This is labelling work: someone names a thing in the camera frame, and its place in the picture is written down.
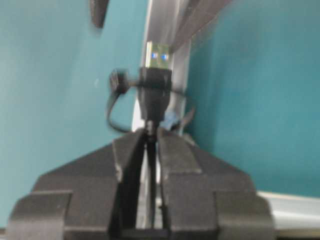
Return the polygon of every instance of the teal wall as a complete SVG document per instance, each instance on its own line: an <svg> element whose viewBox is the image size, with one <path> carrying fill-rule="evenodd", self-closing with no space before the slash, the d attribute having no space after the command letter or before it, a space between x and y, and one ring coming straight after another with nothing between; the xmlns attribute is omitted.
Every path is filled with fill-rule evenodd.
<svg viewBox="0 0 320 240"><path fill-rule="evenodd" d="M260 190L320 197L319 13L319 0L236 0L191 58L189 131Z"/></svg>
<svg viewBox="0 0 320 240"><path fill-rule="evenodd" d="M113 68L138 72L147 0L110 1L102 32L88 0L0 1L0 227L41 173L109 143ZM131 123L133 95L114 116Z"/></svg>

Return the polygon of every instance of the usb connector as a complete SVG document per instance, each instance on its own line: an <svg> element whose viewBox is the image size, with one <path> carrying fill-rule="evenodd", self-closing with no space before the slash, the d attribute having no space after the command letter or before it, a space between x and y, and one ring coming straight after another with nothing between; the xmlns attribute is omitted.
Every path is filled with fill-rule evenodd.
<svg viewBox="0 0 320 240"><path fill-rule="evenodd" d="M146 68L169 69L170 60L168 45L157 44L152 41L146 43Z"/></svg>

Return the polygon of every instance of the black cable loop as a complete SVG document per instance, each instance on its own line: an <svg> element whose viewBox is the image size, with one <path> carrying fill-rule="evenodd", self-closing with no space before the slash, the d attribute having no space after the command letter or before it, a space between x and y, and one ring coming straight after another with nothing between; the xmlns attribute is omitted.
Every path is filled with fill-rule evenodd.
<svg viewBox="0 0 320 240"><path fill-rule="evenodd" d="M170 93L173 93L173 94L176 94L182 98L185 98L187 101L190 101L190 98L187 97L183 92L179 91L179 90L176 90L176 89L163 89L163 88L158 88L158 87L151 87L149 85L145 85L145 84L142 84L141 82L139 81L134 81L134 82L130 82L129 83L129 88L130 87L135 87L137 89L139 88L146 88L146 89L154 89L154 90L159 90L159 91L168 91ZM113 122L111 120L111 113L112 113L112 110L119 98L120 95L123 95L124 93L120 93L120 92L116 92L116 91L113 91L111 93L111 95L109 96L108 98L108 101L107 101L107 104L106 104L106 108L105 108L105 112L106 112L106 121L107 121L107 124L113 128L115 131L117 132L120 132L120 133L130 133L132 132L129 128L125 128L125 127L122 127L120 125L118 125L117 123ZM187 112L183 118L181 118L178 123L174 124L172 127L171 127L171 131L175 131L175 130L178 130L178 129L181 129L181 128L185 128L194 118L195 116L195 113L196 113L196 107L195 105L193 105L193 107L191 108L191 110L189 112Z"/></svg>

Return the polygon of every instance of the teal background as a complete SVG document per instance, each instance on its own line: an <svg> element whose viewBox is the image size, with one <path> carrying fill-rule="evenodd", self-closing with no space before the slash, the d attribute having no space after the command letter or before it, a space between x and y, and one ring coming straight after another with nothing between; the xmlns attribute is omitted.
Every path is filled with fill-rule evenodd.
<svg viewBox="0 0 320 240"><path fill-rule="evenodd" d="M110 1L102 32L88 0L0 1L0 227L37 177L117 136L108 75L140 65L147 0ZM130 124L131 96L114 117Z"/></svg>
<svg viewBox="0 0 320 240"><path fill-rule="evenodd" d="M110 1L96 32L87 0L0 1L0 226L37 176L117 136L106 79L137 74L146 6ZM318 0L236 0L191 57L188 131L260 190L320 197L319 10ZM125 124L133 96L114 112Z"/></svg>
<svg viewBox="0 0 320 240"><path fill-rule="evenodd" d="M191 58L189 131L263 191L320 197L319 12L319 0L236 0Z"/></svg>

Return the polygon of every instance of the black cable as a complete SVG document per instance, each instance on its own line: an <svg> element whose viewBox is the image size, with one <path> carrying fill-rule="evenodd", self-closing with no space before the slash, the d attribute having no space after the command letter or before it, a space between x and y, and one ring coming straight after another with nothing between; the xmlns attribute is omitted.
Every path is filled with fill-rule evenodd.
<svg viewBox="0 0 320 240"><path fill-rule="evenodd" d="M175 89L162 89L162 88L158 88L158 87L150 87L149 85L144 85L143 83L139 82L139 81L134 81L134 82L130 82L129 83L129 88L130 87L136 87L136 88L148 88L148 89L154 89L154 90L159 90L159 91L168 91L168 92L171 92L173 94L176 94L182 98L187 98L187 96L179 91L179 90L175 90ZM117 123L114 123L112 120L111 120L111 112L113 110L113 107L115 106L119 96L121 94L124 94L124 93L121 93L121 92L118 92L118 91L113 91L108 99L108 102L107 102L107 105L106 105L106 120L107 120L107 123L109 124L109 126L111 128L113 128L114 130L120 132L120 133L129 133L131 132L130 129L128 128L124 128L122 126L119 126ZM196 107L193 106L191 108L191 110L189 112L187 112L185 114L185 116L180 119L178 121L178 123L174 124L172 127L171 127L171 131L175 131L175 130L178 130L178 129L181 129L181 128L185 128L194 118L195 116L195 113L196 113Z"/></svg>
<svg viewBox="0 0 320 240"><path fill-rule="evenodd" d="M114 106L115 106L115 104L116 104L116 102L117 102L117 100L118 100L118 98L119 98L120 95L121 95L120 93L113 91L113 92L111 93L111 95L109 96L108 102L107 102L107 104L106 104L106 121L107 121L107 123L109 124L109 126L110 126L111 128L113 128L114 130L116 130L116 131L118 131L118 132L120 132L120 133L126 134L126 133L129 133L129 132L131 132L131 131L128 130L128 129L125 129L125 128L122 127L122 126L119 126L118 124L114 123L114 122L111 120L111 112L112 112L112 109L114 108Z"/></svg>

